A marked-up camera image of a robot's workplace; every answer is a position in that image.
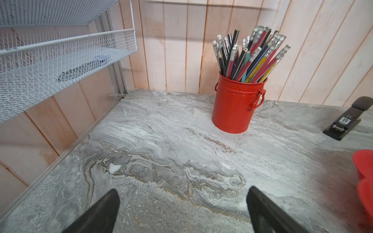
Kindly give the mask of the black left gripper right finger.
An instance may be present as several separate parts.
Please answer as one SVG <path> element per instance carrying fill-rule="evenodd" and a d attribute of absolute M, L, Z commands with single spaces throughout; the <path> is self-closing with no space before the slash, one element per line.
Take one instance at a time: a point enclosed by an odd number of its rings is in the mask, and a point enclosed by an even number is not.
<path fill-rule="evenodd" d="M 307 232 L 303 226 L 255 186 L 250 187 L 246 203 L 255 233 Z"/>

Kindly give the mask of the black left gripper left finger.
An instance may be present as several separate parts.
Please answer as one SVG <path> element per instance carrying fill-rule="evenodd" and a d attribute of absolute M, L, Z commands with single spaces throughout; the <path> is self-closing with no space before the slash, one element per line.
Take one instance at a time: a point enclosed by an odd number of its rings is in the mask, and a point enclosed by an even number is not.
<path fill-rule="evenodd" d="M 115 189 L 111 189 L 63 232 L 112 233 L 117 220 L 119 206 L 118 192 Z"/>

